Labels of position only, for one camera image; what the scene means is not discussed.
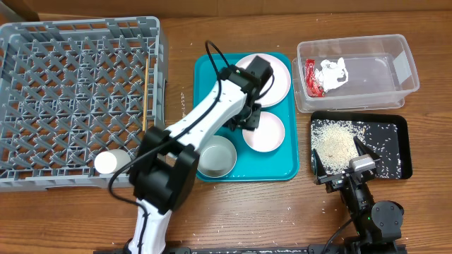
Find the teal tray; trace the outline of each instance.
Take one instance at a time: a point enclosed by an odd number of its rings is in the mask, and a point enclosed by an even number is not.
[[[267,53],[280,59],[290,71],[290,60],[281,53]],[[230,64],[236,64],[249,54],[225,54]],[[218,69],[225,67],[220,55],[213,55]],[[215,71],[207,55],[198,59],[194,73],[194,107],[212,90],[217,80]],[[197,172],[199,179],[208,182],[232,181],[286,181],[292,179],[299,169],[299,153],[297,138],[297,120],[294,103],[293,85],[284,100],[275,106],[262,109],[278,116],[285,127],[285,138],[281,146],[272,152],[256,152],[243,139],[242,130],[230,131],[220,128],[216,135],[221,135],[234,144],[237,150],[237,163],[226,176],[211,178]]]

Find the pink plate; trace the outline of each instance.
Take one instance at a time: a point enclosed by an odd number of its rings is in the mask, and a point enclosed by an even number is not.
[[[271,152],[284,140],[285,128],[282,121],[270,112],[261,112],[259,127],[254,131],[242,131],[245,142],[257,152]]]
[[[253,61],[254,57],[259,56],[262,59],[270,62],[275,75],[275,82],[266,96],[258,99],[256,102],[260,103],[262,107],[271,107],[280,103],[289,93],[290,90],[290,73],[285,64],[274,56],[269,54],[250,54],[240,59],[235,65],[240,68],[246,68]],[[265,92],[271,85],[272,78],[263,86],[261,94]]]

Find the white paper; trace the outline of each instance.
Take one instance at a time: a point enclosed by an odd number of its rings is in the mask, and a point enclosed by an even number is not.
[[[348,71],[345,68],[343,57],[339,58],[337,63],[323,60],[320,63],[320,66],[322,67],[322,70],[319,71],[316,69],[314,71],[314,76],[325,92],[336,89],[348,81]],[[345,81],[338,81],[339,78],[344,78],[344,76]]]

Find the small robot arm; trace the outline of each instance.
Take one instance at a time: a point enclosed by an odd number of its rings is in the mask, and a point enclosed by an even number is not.
[[[135,234],[129,244],[126,244],[125,253],[163,252],[171,213],[186,200],[193,187],[199,161],[197,151],[221,126],[231,130],[257,128],[261,105],[255,101],[272,76],[270,63],[258,56],[246,69],[233,65],[223,68],[219,76],[221,84],[217,82],[209,95],[181,121],[164,131],[154,126],[146,131],[137,157],[167,143],[198,121],[216,100],[221,85],[217,103],[188,133],[161,149],[158,155],[137,162],[130,168],[129,181],[134,186],[136,202],[146,207],[149,215],[144,224],[144,211],[138,209]],[[174,166],[167,164],[163,155],[176,157]]]

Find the gray dish rack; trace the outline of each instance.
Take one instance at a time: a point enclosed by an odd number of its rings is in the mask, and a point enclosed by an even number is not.
[[[147,120],[165,127],[167,56],[155,17],[2,25],[0,192],[106,188],[94,158],[112,148],[135,157],[145,89]]]

